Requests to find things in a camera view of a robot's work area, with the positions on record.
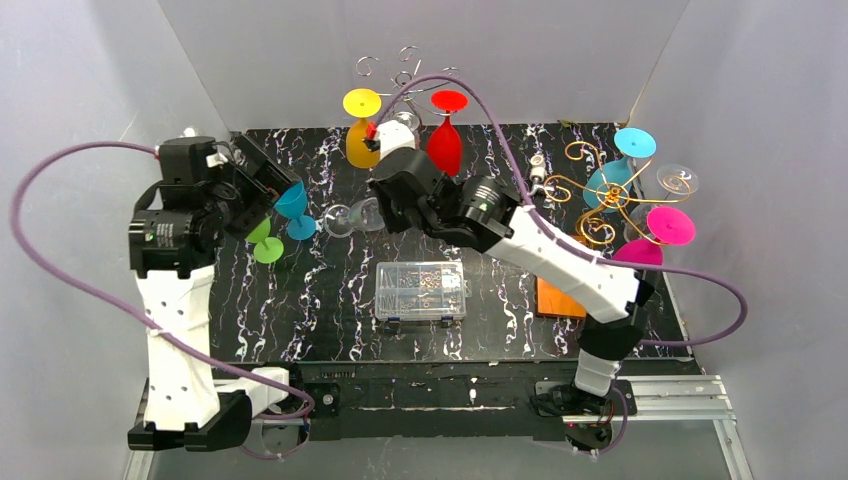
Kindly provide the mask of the clear glass wine glass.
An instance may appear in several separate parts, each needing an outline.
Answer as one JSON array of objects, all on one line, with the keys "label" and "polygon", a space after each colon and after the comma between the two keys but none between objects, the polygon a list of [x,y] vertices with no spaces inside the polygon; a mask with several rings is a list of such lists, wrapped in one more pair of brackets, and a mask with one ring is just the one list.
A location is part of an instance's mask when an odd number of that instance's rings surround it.
[{"label": "clear glass wine glass", "polygon": [[656,179],[659,186],[665,191],[665,196],[660,199],[641,199],[628,214],[631,214],[640,205],[674,207],[674,204],[686,201],[700,186],[698,175],[689,167],[679,164],[660,167],[656,173]]},{"label": "clear glass wine glass", "polygon": [[375,197],[365,198],[352,206],[332,205],[325,210],[322,218],[323,231],[334,238],[345,238],[354,232],[375,232],[385,226]]}]

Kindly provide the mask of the blue plastic wine glass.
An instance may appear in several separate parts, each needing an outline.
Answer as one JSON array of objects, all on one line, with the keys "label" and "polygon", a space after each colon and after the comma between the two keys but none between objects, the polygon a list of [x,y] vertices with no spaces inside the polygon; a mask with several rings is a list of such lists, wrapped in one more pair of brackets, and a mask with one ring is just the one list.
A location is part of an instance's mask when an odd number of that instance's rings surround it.
[{"label": "blue plastic wine glass", "polygon": [[653,136],[638,128],[620,129],[614,135],[613,141],[622,157],[610,162],[603,161],[589,176],[585,184],[587,190],[582,193],[588,207],[596,208],[600,205],[599,197],[593,193],[593,190],[606,193],[611,184],[616,184],[622,186],[628,193],[632,184],[627,184],[627,181],[633,175],[630,161],[650,159],[657,150],[657,143]]},{"label": "blue plastic wine glass", "polygon": [[303,182],[287,189],[275,202],[274,210],[286,218],[286,233],[295,241],[310,239],[316,232],[316,221],[307,214],[308,198]]}]

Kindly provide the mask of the green plastic wine glass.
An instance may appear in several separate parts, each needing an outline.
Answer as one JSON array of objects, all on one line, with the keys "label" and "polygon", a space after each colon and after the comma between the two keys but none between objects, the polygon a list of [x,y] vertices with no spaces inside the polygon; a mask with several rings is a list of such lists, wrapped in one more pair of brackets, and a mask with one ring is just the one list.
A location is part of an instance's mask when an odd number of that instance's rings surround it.
[{"label": "green plastic wine glass", "polygon": [[283,242],[271,235],[271,219],[266,217],[247,236],[246,241],[254,245],[254,259],[261,264],[278,261],[285,250]]}]

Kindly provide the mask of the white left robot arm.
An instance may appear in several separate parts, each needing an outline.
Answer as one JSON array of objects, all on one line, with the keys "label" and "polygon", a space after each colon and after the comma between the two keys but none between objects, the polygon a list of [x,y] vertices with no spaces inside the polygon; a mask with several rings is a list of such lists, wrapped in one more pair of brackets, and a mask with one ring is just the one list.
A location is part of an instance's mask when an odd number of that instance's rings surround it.
[{"label": "white left robot arm", "polygon": [[216,252],[232,237],[251,243],[259,263],[279,260],[284,246],[270,233],[270,216],[299,178],[244,134],[224,143],[170,139],[155,156],[161,179],[137,200],[128,229],[130,267],[152,321],[148,401],[128,443],[148,451],[235,448],[258,414],[285,399],[289,374],[260,368],[215,385],[207,357]]}]

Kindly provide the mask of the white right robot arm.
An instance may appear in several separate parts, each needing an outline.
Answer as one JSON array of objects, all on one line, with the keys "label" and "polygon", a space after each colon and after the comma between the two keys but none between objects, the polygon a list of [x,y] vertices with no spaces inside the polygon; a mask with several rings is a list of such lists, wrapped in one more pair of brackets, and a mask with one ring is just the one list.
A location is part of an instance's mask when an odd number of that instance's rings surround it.
[{"label": "white right robot arm", "polygon": [[603,414],[622,361],[643,335],[634,310],[653,286],[633,268],[606,264],[599,252],[542,219],[514,188],[481,175],[452,179],[397,121],[368,123],[362,143],[379,157],[368,185],[389,232],[416,229],[516,265],[586,310],[573,380],[533,404],[553,416]]}]

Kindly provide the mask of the red plastic wine glass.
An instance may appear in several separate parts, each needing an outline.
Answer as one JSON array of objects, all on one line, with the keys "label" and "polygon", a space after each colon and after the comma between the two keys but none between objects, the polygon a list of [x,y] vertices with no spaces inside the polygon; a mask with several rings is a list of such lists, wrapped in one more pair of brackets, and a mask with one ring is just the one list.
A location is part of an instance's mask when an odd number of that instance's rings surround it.
[{"label": "red plastic wine glass", "polygon": [[427,154],[442,172],[456,176],[461,169],[463,145],[458,131],[451,123],[451,115],[463,110],[468,105],[468,99],[456,90],[440,90],[431,95],[431,103],[446,116],[430,136]]}]

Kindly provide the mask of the yellow plastic wine glass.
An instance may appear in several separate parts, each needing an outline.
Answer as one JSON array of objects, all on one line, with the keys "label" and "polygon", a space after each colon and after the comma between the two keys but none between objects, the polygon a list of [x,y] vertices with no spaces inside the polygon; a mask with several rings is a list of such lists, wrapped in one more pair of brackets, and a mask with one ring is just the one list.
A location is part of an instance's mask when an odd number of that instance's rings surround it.
[{"label": "yellow plastic wine glass", "polygon": [[381,97],[373,90],[356,88],[343,98],[345,112],[355,118],[345,139],[345,156],[348,162],[359,169],[370,169],[378,163],[378,154],[366,146],[370,118],[382,108]]}]

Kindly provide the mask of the orange wooden rack base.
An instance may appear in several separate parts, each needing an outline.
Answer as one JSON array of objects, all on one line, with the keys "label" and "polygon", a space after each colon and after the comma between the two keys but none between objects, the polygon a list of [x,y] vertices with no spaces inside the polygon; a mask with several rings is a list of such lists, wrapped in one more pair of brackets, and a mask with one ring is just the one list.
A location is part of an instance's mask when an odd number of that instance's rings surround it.
[{"label": "orange wooden rack base", "polygon": [[543,278],[536,278],[535,287],[535,314],[537,316],[562,317],[578,321],[586,318],[586,309],[581,304]]}]

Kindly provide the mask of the pink plastic wine glass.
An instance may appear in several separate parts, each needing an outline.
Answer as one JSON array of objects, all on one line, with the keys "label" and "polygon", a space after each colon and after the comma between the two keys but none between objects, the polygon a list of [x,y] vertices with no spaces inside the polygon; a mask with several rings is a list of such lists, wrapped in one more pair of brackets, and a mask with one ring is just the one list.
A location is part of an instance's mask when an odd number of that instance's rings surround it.
[{"label": "pink plastic wine glass", "polygon": [[697,229],[691,218],[671,206],[640,205],[625,217],[625,239],[612,259],[662,265],[664,246],[683,246],[692,242]]}]

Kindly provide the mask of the clear plastic screw box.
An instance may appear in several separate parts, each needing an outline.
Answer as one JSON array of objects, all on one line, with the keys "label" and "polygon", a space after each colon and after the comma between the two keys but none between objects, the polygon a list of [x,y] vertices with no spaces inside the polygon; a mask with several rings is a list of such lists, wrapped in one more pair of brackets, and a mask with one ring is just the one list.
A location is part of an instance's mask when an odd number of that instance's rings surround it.
[{"label": "clear plastic screw box", "polygon": [[379,262],[374,316],[383,322],[454,322],[466,317],[461,261]]}]

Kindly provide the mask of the small silver metal fixture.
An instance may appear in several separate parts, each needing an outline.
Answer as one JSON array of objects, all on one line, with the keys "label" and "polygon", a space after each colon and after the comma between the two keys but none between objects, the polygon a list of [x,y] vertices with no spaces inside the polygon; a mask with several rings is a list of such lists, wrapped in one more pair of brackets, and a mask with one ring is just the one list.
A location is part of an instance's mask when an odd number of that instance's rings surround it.
[{"label": "small silver metal fixture", "polygon": [[531,188],[528,190],[530,197],[537,195],[547,195],[549,188],[545,186],[548,177],[546,158],[543,154],[537,153],[529,158],[528,178]]}]

